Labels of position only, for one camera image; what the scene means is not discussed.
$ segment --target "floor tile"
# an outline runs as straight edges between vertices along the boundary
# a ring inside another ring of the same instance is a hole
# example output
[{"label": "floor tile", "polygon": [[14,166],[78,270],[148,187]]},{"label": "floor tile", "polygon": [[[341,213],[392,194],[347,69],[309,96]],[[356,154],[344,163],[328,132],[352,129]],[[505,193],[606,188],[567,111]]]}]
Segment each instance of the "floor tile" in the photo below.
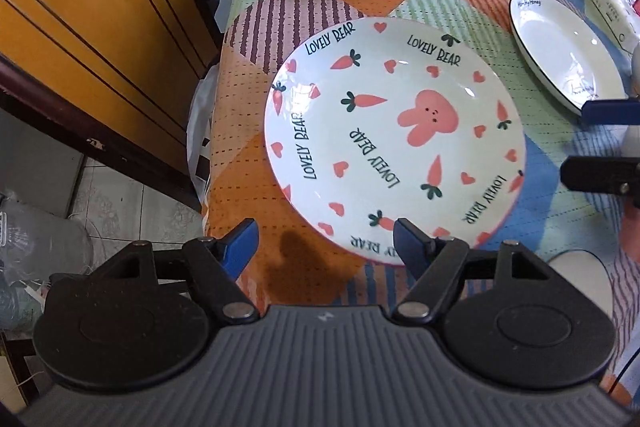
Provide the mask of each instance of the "floor tile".
[{"label": "floor tile", "polygon": [[153,245],[154,250],[180,250],[182,248],[182,243],[153,243]]},{"label": "floor tile", "polygon": [[[108,167],[95,167],[87,219],[95,225],[104,239],[135,241],[140,238],[142,209],[140,182]],[[91,236],[97,235],[87,224]]]},{"label": "floor tile", "polygon": [[78,190],[76,190],[74,203],[71,206],[72,217],[81,223],[83,227],[86,226],[86,213],[89,208],[89,191],[91,190],[91,179],[94,175],[93,167],[85,167],[80,173],[80,182],[78,184]]},{"label": "floor tile", "polygon": [[94,246],[94,260],[91,263],[91,270],[93,271],[107,259],[113,257],[120,250],[126,247],[129,244],[129,241],[92,237],[91,243]]},{"label": "floor tile", "polygon": [[202,216],[188,206],[145,187],[140,239],[153,243],[184,243],[200,237]]},{"label": "floor tile", "polygon": [[86,167],[104,167],[104,163],[98,162],[98,160],[94,160],[93,158],[86,158]]}]

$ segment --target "table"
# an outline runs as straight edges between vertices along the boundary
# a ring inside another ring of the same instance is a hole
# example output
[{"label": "table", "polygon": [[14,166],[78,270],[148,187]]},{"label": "table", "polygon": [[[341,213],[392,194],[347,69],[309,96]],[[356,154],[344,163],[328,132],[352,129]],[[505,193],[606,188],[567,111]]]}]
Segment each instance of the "table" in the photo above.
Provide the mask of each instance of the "table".
[{"label": "table", "polygon": [[[626,86],[630,59],[588,0],[559,0],[605,43]],[[511,216],[486,245],[519,239],[543,259],[592,251],[614,287],[616,355],[640,310],[640,268],[618,247],[618,198],[568,192],[558,169],[570,154],[619,153],[622,128],[581,127],[549,98],[514,42],[509,0],[233,0],[220,62],[211,136],[206,232],[216,237],[244,217],[260,226],[260,248],[240,287],[261,311],[270,303],[372,304],[392,307],[414,282],[404,268],[373,264],[340,251],[289,206],[275,183],[262,134],[271,81],[306,38],[365,16],[402,17],[436,26],[474,49],[500,76],[518,108],[527,140],[526,181]],[[469,285],[468,291],[482,287]]]}]

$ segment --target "plate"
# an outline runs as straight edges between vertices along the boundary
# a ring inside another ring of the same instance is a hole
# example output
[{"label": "plate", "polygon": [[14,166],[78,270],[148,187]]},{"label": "plate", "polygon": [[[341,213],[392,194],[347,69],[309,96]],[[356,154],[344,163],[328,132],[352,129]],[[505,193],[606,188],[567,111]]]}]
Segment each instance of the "plate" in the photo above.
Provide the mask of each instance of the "plate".
[{"label": "plate", "polygon": [[609,318],[613,316],[613,291],[609,273],[593,253],[572,250],[549,261],[549,266],[591,299]]},{"label": "plate", "polygon": [[402,264],[398,217],[479,245],[526,175],[522,124],[498,76],[455,37],[397,18],[306,40],[273,81],[264,136],[309,225],[379,263]]},{"label": "plate", "polygon": [[580,115],[587,100],[626,98],[605,45],[556,0],[511,0],[511,23],[524,59],[564,107]]}]

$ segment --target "plate rim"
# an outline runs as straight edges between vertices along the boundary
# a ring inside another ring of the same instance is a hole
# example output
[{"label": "plate rim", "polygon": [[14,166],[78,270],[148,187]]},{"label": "plate rim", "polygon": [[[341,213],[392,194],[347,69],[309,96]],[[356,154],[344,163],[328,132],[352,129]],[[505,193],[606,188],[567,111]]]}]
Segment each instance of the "plate rim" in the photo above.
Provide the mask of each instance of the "plate rim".
[{"label": "plate rim", "polygon": [[[570,99],[560,89],[558,89],[558,86],[556,86],[556,84],[551,80],[551,78],[549,78],[548,74],[545,73],[545,70],[542,69],[542,67],[540,66],[539,62],[533,57],[531,52],[527,49],[524,41],[522,40],[522,36],[520,35],[520,32],[518,31],[518,27],[515,24],[514,14],[513,14],[513,12],[514,12],[513,1],[514,0],[509,0],[509,17],[511,19],[511,27],[513,28],[513,36],[516,38],[516,43],[519,44],[518,48],[521,51],[524,51],[527,54],[527,57],[529,57],[531,62],[533,62],[536,65],[536,67],[538,68],[538,70],[540,70],[540,73],[546,78],[546,81],[549,83],[549,85],[552,86],[554,88],[554,90],[556,92],[558,92],[560,94],[560,96],[564,100],[566,100],[572,107],[574,107],[575,110],[578,111],[577,114],[580,115],[582,113],[582,107],[581,106],[578,107],[578,105],[572,99]],[[568,12],[572,13],[573,15],[575,15],[580,20],[580,22],[582,22],[587,27],[587,29],[591,32],[593,37],[595,39],[598,39],[598,41],[601,42],[602,45],[604,46],[604,42],[602,41],[602,39],[599,38],[599,36],[596,35],[596,33],[593,31],[593,29],[591,29],[591,27],[583,19],[578,17],[577,14],[575,14],[572,10],[570,10],[567,6],[562,4],[560,1],[558,1],[558,0],[552,0],[552,1],[554,1],[556,4],[559,4],[563,9],[565,9]],[[614,66],[614,69],[616,70],[616,73],[618,74],[618,77],[620,79],[620,85],[623,86],[622,77],[620,76],[620,71],[618,70],[618,67],[617,67],[616,63],[613,60],[613,57],[611,57],[611,54],[609,53],[609,50],[607,49],[606,46],[605,46],[605,50],[607,52],[607,55],[609,55],[609,58],[611,59],[611,62],[613,63],[613,66]]]},{"label": "plate rim", "polygon": [[[437,28],[436,26],[431,26],[431,25],[426,24],[424,22],[416,21],[416,20],[413,20],[413,19],[404,19],[404,18],[389,17],[389,16],[371,16],[371,17],[365,16],[365,17],[361,17],[359,19],[382,20],[382,21],[386,21],[387,19],[392,19],[392,20],[395,20],[395,21],[401,20],[401,21],[404,21],[404,22],[420,24],[420,25],[426,26],[427,28],[432,28],[433,30],[436,30],[437,32],[442,33],[442,34],[446,33],[446,31],[444,29],[442,29],[442,28]],[[322,28],[321,30],[316,32],[316,34],[325,32],[325,31],[333,28],[334,26],[339,26],[340,24],[344,24],[344,23],[337,23],[337,24],[328,26],[327,28]],[[310,35],[304,41],[301,41],[300,44],[295,49],[293,49],[293,51],[290,52],[290,54],[287,55],[286,58],[283,59],[281,66],[278,68],[278,71],[276,72],[275,76],[273,77],[273,80],[271,81],[271,84],[274,83],[276,77],[280,74],[280,71],[283,68],[285,68],[287,62],[289,61],[289,57],[291,55],[293,55],[299,48],[301,48],[302,45],[306,41],[311,39],[314,35]],[[515,105],[513,97],[511,96],[511,93],[510,93],[509,89],[507,88],[506,84],[504,83],[504,81],[501,79],[501,77],[497,73],[495,73],[494,68],[492,68],[491,65],[489,65],[489,63],[486,60],[484,60],[484,58],[482,58],[481,55],[478,54],[478,52],[476,52],[473,48],[471,48],[468,44],[466,44],[465,41],[463,41],[462,44],[463,44],[463,46],[465,48],[467,48],[470,52],[472,52],[480,60],[482,60],[484,62],[484,64],[487,66],[487,68],[489,68],[490,71],[494,72],[494,74],[497,76],[498,80],[502,84],[502,87],[504,87],[505,91],[509,95],[509,97],[511,99],[511,102],[513,103],[514,107],[516,108],[516,111],[517,111],[517,114],[518,114],[518,119],[520,120],[520,126],[522,128],[522,145],[523,145],[523,147],[522,147],[522,168],[523,168],[524,172],[526,173],[526,171],[527,171],[527,169],[526,169],[527,158],[529,157],[529,151],[527,150],[527,134],[526,134],[525,127],[524,127],[524,122],[522,121],[522,117],[520,116],[520,112],[518,111],[518,108]],[[266,152],[266,155],[267,155],[267,161],[269,163],[269,168],[270,168],[270,171],[271,171],[271,176],[273,176],[273,180],[276,182],[276,185],[277,185],[278,189],[280,190],[280,192],[282,192],[282,195],[287,200],[288,207],[291,208],[297,216],[301,217],[302,220],[311,228],[311,230],[313,230],[316,234],[318,234],[319,236],[324,238],[324,240],[328,241],[332,245],[332,248],[334,248],[335,250],[341,251],[342,253],[347,253],[347,254],[350,254],[350,255],[354,255],[354,256],[356,256],[356,257],[358,257],[360,259],[364,259],[364,261],[366,261],[367,263],[382,264],[382,265],[385,265],[385,266],[392,266],[392,267],[395,267],[395,268],[404,267],[405,266],[404,262],[402,261],[402,259],[400,258],[399,255],[398,255],[398,259],[401,261],[401,263],[400,264],[392,263],[390,261],[385,261],[383,259],[374,259],[372,257],[366,257],[363,254],[356,253],[354,251],[349,250],[347,247],[344,247],[344,246],[338,244],[331,237],[327,237],[326,235],[321,233],[317,229],[316,225],[314,223],[312,223],[310,220],[308,220],[305,217],[305,215],[298,209],[298,207],[295,206],[295,204],[293,204],[292,201],[290,201],[289,198],[286,197],[286,195],[284,194],[284,187],[282,187],[280,185],[280,181],[279,181],[279,179],[278,179],[278,177],[276,175],[275,169],[273,168],[273,163],[272,163],[272,160],[271,160],[270,144],[268,143],[268,140],[267,140],[266,117],[267,117],[267,108],[269,106],[269,101],[270,101],[270,97],[267,95],[265,103],[264,103],[264,113],[263,113],[263,116],[262,116],[262,142],[264,143],[264,148],[265,148],[265,152]],[[480,243],[478,245],[469,244],[470,248],[479,248],[481,245],[484,245],[487,241],[491,240],[494,237],[495,233],[507,222],[507,220],[511,217],[511,214],[513,214],[513,211],[514,211],[515,207],[517,206],[518,202],[520,201],[521,195],[522,195],[522,188],[520,188],[517,191],[517,193],[516,193],[516,195],[515,195],[515,197],[513,199],[513,202],[510,204],[509,208],[505,211],[505,213],[502,216],[502,218],[500,219],[500,221],[489,232],[489,236],[482,243]]]}]

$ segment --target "metal bolt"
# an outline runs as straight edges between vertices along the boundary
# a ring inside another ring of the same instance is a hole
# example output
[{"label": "metal bolt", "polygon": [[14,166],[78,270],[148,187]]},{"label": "metal bolt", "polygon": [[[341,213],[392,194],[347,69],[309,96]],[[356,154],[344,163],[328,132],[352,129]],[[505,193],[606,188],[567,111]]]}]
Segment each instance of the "metal bolt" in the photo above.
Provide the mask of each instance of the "metal bolt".
[{"label": "metal bolt", "polygon": [[255,308],[246,302],[232,302],[225,304],[222,308],[222,312],[226,318],[238,321],[251,317],[255,312]]},{"label": "metal bolt", "polygon": [[407,301],[398,306],[398,313],[408,319],[422,319],[429,315],[429,307],[422,302]]}]

